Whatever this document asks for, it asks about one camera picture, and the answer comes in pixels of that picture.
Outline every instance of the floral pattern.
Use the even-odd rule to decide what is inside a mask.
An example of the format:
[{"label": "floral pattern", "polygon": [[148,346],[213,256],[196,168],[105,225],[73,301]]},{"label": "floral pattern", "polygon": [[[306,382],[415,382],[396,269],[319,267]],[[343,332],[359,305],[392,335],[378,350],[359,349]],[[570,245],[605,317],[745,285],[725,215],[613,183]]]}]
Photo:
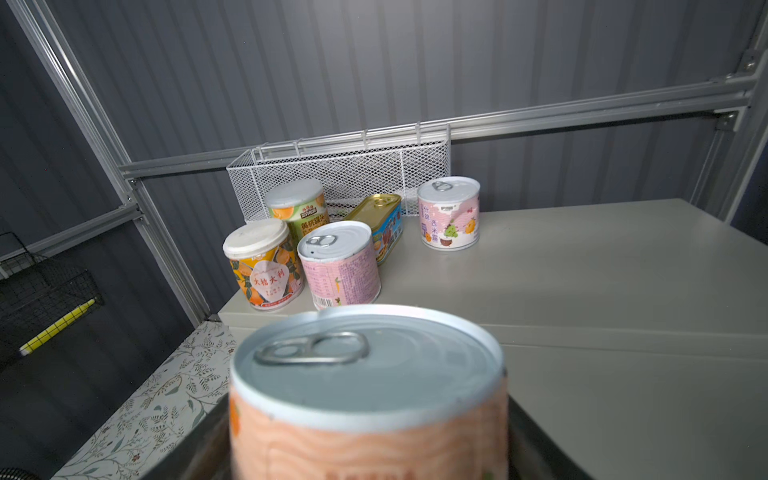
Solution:
[{"label": "floral pattern", "polygon": [[112,480],[148,472],[227,393],[236,346],[224,324],[202,322],[53,479]]}]

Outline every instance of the white plastic lid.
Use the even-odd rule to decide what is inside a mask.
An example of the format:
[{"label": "white plastic lid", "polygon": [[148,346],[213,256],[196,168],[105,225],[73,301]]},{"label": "white plastic lid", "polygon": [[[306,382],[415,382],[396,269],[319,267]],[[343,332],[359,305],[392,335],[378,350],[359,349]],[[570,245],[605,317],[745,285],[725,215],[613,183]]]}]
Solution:
[{"label": "white plastic lid", "polygon": [[348,258],[371,243],[371,227],[354,220],[342,220],[317,227],[299,242],[299,257],[313,262],[334,262]]},{"label": "white plastic lid", "polygon": [[257,220],[230,233],[222,246],[232,260],[255,257],[280,245],[288,235],[288,225],[276,218]]},{"label": "white plastic lid", "polygon": [[480,183],[469,177],[442,177],[419,187],[416,194],[428,202],[463,202],[480,192]]},{"label": "white plastic lid", "polygon": [[278,185],[264,195],[264,203],[270,208],[295,207],[319,197],[323,184],[314,178],[294,180]]},{"label": "white plastic lid", "polygon": [[[347,360],[328,361],[340,356]],[[313,357],[325,363],[312,364]],[[352,305],[263,327],[240,344],[230,364],[236,391],[270,418],[326,431],[382,432],[481,405],[500,386],[504,355],[490,333],[449,313]]]}]

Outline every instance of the white mesh basket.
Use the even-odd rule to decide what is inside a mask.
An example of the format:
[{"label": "white mesh basket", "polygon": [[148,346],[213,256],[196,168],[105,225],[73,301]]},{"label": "white mesh basket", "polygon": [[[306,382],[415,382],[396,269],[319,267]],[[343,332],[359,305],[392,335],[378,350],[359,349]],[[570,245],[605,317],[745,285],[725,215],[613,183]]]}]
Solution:
[{"label": "white mesh basket", "polygon": [[228,167],[245,221],[268,217],[264,194],[301,178],[323,184],[331,220],[341,220],[363,198],[398,194],[405,215],[419,214],[416,189],[428,180],[451,174],[451,144],[442,140],[358,149],[329,154],[295,154],[270,158],[260,147],[243,152]]}]

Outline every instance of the pull tab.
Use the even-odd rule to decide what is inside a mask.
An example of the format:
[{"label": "pull tab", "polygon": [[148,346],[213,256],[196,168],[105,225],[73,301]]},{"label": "pull tab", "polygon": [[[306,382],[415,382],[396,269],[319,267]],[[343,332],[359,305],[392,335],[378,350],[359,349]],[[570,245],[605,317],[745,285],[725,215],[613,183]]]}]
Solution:
[{"label": "pull tab", "polygon": [[[354,352],[339,355],[321,356],[315,352],[315,345],[323,340],[335,338],[354,338],[360,347]],[[336,365],[366,358],[370,351],[368,339],[362,333],[317,333],[267,343],[253,354],[253,359],[262,365]]]},{"label": "pull tab", "polygon": [[436,182],[432,182],[432,188],[434,188],[438,192],[444,192],[446,190],[451,190],[453,188],[453,185],[447,184],[446,182],[441,182],[440,180],[438,180]]},{"label": "pull tab", "polygon": [[336,235],[322,235],[312,237],[306,241],[309,245],[316,245],[318,247],[327,247],[333,245],[336,242]]}]

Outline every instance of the barcode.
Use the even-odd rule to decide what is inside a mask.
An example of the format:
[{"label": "barcode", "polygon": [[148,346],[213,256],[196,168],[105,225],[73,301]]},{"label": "barcode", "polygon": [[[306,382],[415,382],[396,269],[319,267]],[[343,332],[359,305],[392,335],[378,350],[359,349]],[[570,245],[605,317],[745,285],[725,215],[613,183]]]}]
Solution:
[{"label": "barcode", "polygon": [[317,296],[314,293],[312,294],[312,300],[315,302],[315,305],[318,306],[333,306],[333,299],[322,298],[321,296]]}]

